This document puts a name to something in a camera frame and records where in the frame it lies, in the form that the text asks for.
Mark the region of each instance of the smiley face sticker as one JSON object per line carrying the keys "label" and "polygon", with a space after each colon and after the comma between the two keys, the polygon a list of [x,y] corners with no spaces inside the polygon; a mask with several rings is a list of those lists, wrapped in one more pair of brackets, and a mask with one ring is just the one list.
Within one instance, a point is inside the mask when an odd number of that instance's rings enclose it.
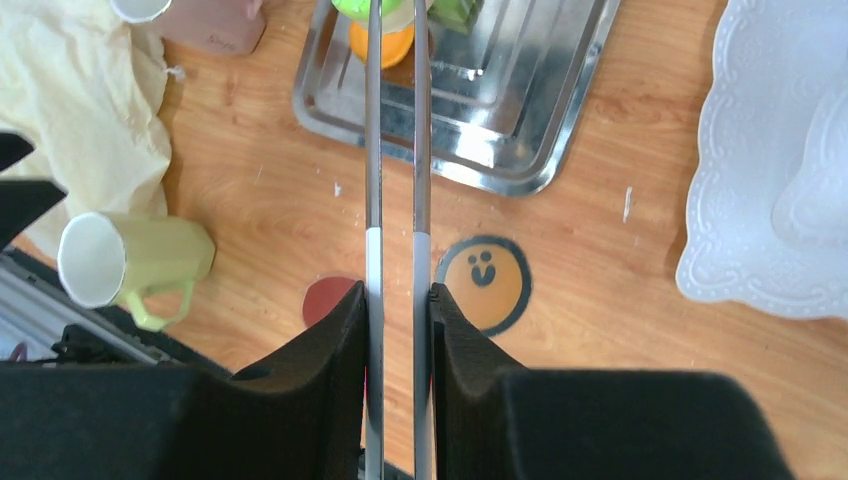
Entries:
{"label": "smiley face sticker", "polygon": [[518,321],[533,289],[524,252],[494,235],[453,245],[436,268],[436,281],[447,285],[468,321],[488,337]]}

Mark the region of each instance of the yellow cloth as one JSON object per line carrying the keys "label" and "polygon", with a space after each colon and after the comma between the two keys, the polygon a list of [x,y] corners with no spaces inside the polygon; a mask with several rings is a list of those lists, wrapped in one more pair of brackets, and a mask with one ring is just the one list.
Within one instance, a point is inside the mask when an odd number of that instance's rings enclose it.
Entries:
{"label": "yellow cloth", "polygon": [[56,258],[65,225],[87,211],[166,214],[162,40],[123,24],[109,0],[3,0],[0,45],[0,130],[36,147],[4,176],[68,192],[27,230],[33,243]]}

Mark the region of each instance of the wooden table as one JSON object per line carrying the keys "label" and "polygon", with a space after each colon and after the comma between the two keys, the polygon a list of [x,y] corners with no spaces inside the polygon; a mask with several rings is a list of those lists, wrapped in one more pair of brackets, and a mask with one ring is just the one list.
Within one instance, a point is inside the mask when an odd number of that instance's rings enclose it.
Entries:
{"label": "wooden table", "polygon": [[[203,223],[219,248],[190,317],[169,333],[232,369],[304,329],[301,302],[317,276],[364,274],[365,151],[306,131],[291,107],[314,1],[266,3],[268,30],[250,57],[169,47],[188,78],[171,81],[161,112],[174,145],[171,212]],[[724,7],[624,0],[562,175],[524,199],[435,179],[433,264],[470,235],[514,238],[535,289],[496,339],[518,360],[727,372],[765,410],[801,478],[845,478],[848,325],[696,304],[674,283]],[[386,454],[409,470],[412,169],[388,161],[384,184]]]}

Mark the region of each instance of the white debris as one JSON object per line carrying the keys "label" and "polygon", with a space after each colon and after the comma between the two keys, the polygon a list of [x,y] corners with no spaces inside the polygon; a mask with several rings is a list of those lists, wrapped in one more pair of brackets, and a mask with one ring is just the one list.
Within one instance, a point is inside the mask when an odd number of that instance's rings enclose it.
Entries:
{"label": "white debris", "polygon": [[167,73],[168,75],[173,75],[174,80],[176,80],[177,83],[185,82],[185,69],[182,67],[182,65],[168,67],[165,69],[165,73]]}
{"label": "white debris", "polygon": [[633,187],[627,187],[624,192],[624,211],[621,213],[621,223],[627,223],[627,217],[630,216],[630,201],[633,196]]}

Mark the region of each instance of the white plate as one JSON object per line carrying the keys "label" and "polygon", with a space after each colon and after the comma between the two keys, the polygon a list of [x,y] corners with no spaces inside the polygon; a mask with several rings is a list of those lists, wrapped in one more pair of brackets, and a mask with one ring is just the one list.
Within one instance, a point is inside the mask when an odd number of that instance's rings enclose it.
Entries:
{"label": "white plate", "polygon": [[816,108],[804,161],[778,198],[772,223],[792,245],[848,254],[848,69],[836,76]]}
{"label": "white plate", "polygon": [[771,214],[797,173],[818,101],[848,54],[845,0],[730,0],[701,112],[677,285],[798,319],[848,318],[848,255],[793,248]]}

